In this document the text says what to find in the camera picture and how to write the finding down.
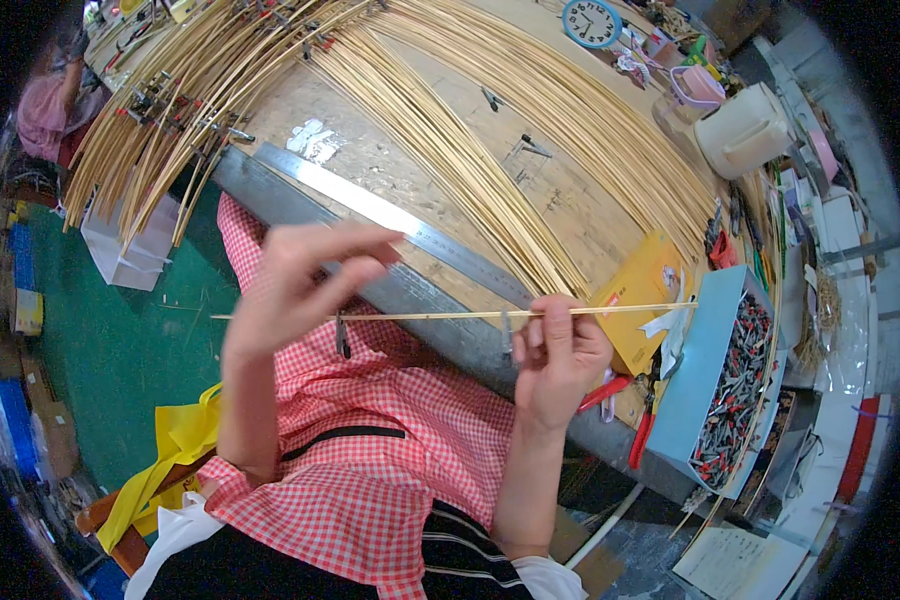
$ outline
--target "green floor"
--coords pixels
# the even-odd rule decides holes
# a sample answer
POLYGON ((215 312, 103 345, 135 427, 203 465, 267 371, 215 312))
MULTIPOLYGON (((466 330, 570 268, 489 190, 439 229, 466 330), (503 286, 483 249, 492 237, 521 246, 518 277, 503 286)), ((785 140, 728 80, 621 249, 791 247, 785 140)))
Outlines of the green floor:
POLYGON ((154 408, 196 402, 220 380, 226 325, 210 315, 230 313, 239 291, 216 225, 218 198, 208 183, 152 292, 108 286, 78 230, 61 233, 60 217, 30 211, 46 297, 40 351, 71 409, 81 459, 110 491, 155 461, 154 408))

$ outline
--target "red gingham apron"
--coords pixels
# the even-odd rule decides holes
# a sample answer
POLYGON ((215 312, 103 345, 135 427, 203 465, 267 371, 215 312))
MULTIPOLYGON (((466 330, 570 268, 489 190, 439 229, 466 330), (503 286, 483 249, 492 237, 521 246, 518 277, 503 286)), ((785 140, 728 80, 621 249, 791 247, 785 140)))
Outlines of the red gingham apron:
MULTIPOLYGON (((264 227, 227 194, 216 222, 246 290, 264 227)), ((391 321, 349 322, 347 342, 349 360, 327 322, 274 355, 279 453, 342 426, 401 429, 406 438, 326 439, 281 462, 280 481, 255 489, 214 458, 199 472, 201 482, 219 484, 206 510, 289 556, 376 586, 381 597, 422 598, 431 503, 491 529, 514 407, 449 367, 399 366, 394 355, 413 356, 420 343, 391 321)))

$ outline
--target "blue clock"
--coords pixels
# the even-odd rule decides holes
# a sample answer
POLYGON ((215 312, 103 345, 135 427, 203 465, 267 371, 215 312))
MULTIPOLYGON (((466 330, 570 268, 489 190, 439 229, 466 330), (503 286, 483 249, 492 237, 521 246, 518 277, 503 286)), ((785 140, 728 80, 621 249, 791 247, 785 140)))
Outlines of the blue clock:
POLYGON ((606 48, 620 38, 617 11, 600 0, 571 0, 563 7, 563 29, 586 48, 606 48))

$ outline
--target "bamboo strip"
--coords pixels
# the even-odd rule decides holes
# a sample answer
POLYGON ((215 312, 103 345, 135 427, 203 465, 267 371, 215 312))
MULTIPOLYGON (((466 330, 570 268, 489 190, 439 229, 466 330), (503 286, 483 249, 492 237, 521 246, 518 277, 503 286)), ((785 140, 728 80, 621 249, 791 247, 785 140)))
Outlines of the bamboo strip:
POLYGON ((313 61, 414 158, 536 294, 589 295, 552 230, 446 103, 372 32, 353 26, 313 61))
MULTIPOLYGON (((601 313, 637 312, 642 310, 673 310, 677 308, 696 308, 696 302, 671 302, 667 304, 643 304, 638 306, 589 306, 571 308, 571 315, 597 315, 601 313)), ((503 311, 476 313, 406 313, 393 315, 340 315, 341 321, 429 321, 436 319, 491 319, 502 317, 503 311)), ((532 310, 506 311, 506 317, 542 317, 543 313, 532 310)), ((210 315, 211 319, 233 319, 233 315, 210 315)), ((336 321, 336 315, 327 317, 327 321, 336 321)))
POLYGON ((713 190, 655 124, 575 62, 466 2, 394 0, 391 5, 367 26, 501 94, 643 231, 662 228, 688 261, 700 254, 713 190))
POLYGON ((173 235, 179 244, 194 201, 200 195, 216 158, 228 139, 213 126, 226 126, 231 110, 249 114, 262 90, 292 66, 303 43, 317 35, 332 35, 336 28, 370 12, 370 0, 287 0, 259 13, 255 5, 215 2, 197 11, 184 24, 171 25, 160 42, 137 65, 126 85, 114 93, 84 137, 76 155, 64 207, 64 231, 78 226, 84 207, 96 190, 94 210, 109 220, 120 201, 119 237, 124 250, 144 230, 160 199, 193 159, 193 148, 209 158, 198 167, 181 198, 173 235), (286 18, 283 28, 275 17, 286 18), (308 24, 317 22, 315 30, 308 24), (171 74, 164 81, 160 72, 171 74), (143 115, 152 122, 140 126, 117 109, 136 104, 131 85, 144 90, 163 82, 157 96, 166 107, 149 107, 143 115), (199 102, 181 106, 176 99, 199 102), (176 132, 169 132, 180 125, 176 132))

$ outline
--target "person's left hand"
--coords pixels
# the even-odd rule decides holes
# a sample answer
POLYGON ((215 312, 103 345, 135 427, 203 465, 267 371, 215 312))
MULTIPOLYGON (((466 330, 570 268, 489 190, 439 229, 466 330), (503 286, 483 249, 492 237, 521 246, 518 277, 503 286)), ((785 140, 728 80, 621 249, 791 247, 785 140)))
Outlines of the person's left hand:
POLYGON ((400 231, 357 222, 271 229, 253 283, 226 330, 224 360, 269 357, 323 324, 400 260, 392 244, 401 239, 400 231), (340 263, 339 271, 315 285, 313 275, 330 261, 340 263))

